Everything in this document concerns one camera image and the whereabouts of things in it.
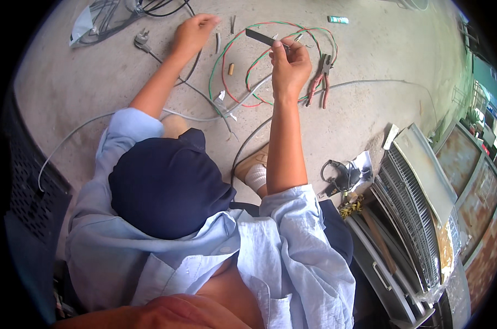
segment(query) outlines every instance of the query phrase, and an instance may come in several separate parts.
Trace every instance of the white sock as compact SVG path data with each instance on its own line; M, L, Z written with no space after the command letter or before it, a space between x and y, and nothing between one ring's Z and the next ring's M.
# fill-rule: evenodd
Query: white sock
M260 163L253 165L245 177L245 184L252 188L252 191L257 192L259 188L267 184L267 168Z

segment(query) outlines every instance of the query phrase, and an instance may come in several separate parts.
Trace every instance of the drawer handle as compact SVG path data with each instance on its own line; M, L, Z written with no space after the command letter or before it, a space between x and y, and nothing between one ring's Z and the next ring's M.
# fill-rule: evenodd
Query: drawer handle
M393 289L393 287L385 284L384 278L380 275L380 273L378 273L378 270L376 269L377 265L378 265L377 262L373 262L373 269L375 270L376 274L378 275L378 278L380 279L380 281L382 281L382 284L387 289L387 291L391 291L391 289Z

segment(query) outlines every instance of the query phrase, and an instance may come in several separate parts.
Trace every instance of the concrete floor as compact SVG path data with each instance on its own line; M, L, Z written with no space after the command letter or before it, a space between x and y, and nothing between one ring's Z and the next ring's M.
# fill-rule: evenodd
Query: concrete floor
M142 28L150 30L148 44L161 57L169 50L169 41L176 27L189 17L186 10L165 18L142 17L107 40L88 47L70 49L68 39L74 21L90 0L65 0L44 23L31 44L15 79L15 94L29 131L46 155L72 129L96 115L126 107L158 62L133 46L135 34ZM220 32L223 46L233 37L229 18L236 15L236 31L265 21L289 21L308 27L325 27L332 31L339 46L338 58L331 70L330 82L337 84L360 79L404 79L419 83L426 89L402 83L364 83L332 89L327 109L318 99L310 107L300 105L303 149L309 181L316 192L325 183L319 170L329 158L348 161L368 149L377 171L383 156L381 148L385 129L390 123L407 127L416 122L429 135L438 121L450 120L456 109L452 103L454 86L469 88L471 79L466 66L466 53L456 28L457 10L452 3L431 0L426 11L401 8L395 2L375 0L230 0L229 2L194 1L196 12L218 15L222 22L213 31ZM327 15L345 16L350 24L331 24ZM262 26L259 32L280 37L296 29L287 25ZM315 32L323 52L331 51L328 37ZM314 43L304 35L302 42ZM206 91L215 54L216 41L211 37L203 49L198 68L190 79ZM242 36L227 54L227 63L235 63L234 75L226 76L233 95L245 95L244 78L252 62L266 46ZM316 48L309 49L314 68L318 66ZM271 72L268 58L251 74L254 85ZM223 89L221 78L213 79L212 93ZM258 94L272 100L271 82ZM234 101L225 98L227 106ZM251 99L249 104L256 104ZM186 115L212 117L215 112L204 99L179 86L172 91L166 107ZM230 120L232 129L243 142L272 114L270 105L242 108ZM74 198L82 185L93 175L94 154L102 130L109 118L90 123L68 140L51 160L74 189ZM204 131L207 153L217 163L225 181L241 142L229 138L224 122L189 122ZM244 154L260 148L269 139L270 126L249 142ZM239 181L237 201L259 204L255 193ZM63 229L61 241L67 230ZM58 257L63 257L59 245Z

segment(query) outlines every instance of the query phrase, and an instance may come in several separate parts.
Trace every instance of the foot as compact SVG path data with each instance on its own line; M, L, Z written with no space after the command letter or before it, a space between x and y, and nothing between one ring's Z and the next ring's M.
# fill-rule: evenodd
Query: foot
M238 163L234 169L234 176L236 176L240 181L245 183L245 177L256 164L262 164L265 168L267 167L267 156L269 155L269 144L265 145L256 153L245 158L245 160Z
M188 130L186 120L176 114L166 116L161 120L161 123L164 126L164 138L177 139Z

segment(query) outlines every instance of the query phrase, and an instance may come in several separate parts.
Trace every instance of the forearm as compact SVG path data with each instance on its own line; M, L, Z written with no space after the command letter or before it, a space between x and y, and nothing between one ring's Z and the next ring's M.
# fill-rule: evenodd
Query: forearm
M295 99L277 100L272 116L267 191L269 194L307 184L307 171L299 128L298 104Z
M130 107L139 109L158 119L170 95L170 91L186 62L186 60L177 56L168 56L144 87L142 87L137 96L135 96L130 103Z

